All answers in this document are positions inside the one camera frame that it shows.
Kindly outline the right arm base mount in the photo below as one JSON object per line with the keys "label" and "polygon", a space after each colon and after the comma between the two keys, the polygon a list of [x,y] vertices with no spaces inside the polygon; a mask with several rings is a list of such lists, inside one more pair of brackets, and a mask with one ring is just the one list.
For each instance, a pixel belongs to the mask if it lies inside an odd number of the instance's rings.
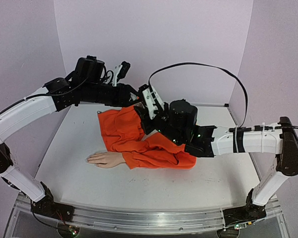
{"label": "right arm base mount", "polygon": [[223,220],[224,226],[226,228],[248,222],[255,222],[267,216],[265,206],[253,204],[253,190],[254,189],[251,189],[248,193],[244,206],[227,208],[223,210]]}

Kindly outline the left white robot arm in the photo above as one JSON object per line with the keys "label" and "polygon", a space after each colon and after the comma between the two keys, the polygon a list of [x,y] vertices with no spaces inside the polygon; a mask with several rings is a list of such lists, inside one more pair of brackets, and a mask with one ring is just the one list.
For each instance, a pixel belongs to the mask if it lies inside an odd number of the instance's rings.
{"label": "left white robot arm", "polygon": [[130,63],[123,61],[113,70],[97,57],[79,58],[75,69],[66,77],[58,77],[0,112],[0,177],[32,201],[45,216],[54,216],[57,205],[42,182],[22,172],[11,158],[5,141],[32,122],[82,102],[111,107],[128,107],[138,100],[136,90],[119,83],[129,71]]}

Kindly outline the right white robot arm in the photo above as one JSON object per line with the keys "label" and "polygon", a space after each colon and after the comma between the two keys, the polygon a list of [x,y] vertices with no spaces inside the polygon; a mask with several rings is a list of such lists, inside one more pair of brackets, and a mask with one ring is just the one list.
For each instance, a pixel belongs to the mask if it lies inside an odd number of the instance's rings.
{"label": "right white robot arm", "polygon": [[233,153],[275,154],[270,169],[251,191],[250,204],[265,206],[288,178],[298,175],[298,127],[288,117],[269,125],[225,128],[197,125],[198,109],[185,100],[134,109],[145,134],[156,130],[197,158]]}

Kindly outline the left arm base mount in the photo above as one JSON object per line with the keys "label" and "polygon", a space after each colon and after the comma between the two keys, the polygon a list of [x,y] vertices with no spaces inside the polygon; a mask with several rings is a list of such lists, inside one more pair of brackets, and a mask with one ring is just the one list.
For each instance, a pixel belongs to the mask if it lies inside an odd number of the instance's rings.
{"label": "left arm base mount", "polygon": [[44,197],[38,202],[32,202],[31,211],[34,214],[70,222],[72,221],[75,208],[68,204],[55,202],[51,191],[48,188],[44,188]]}

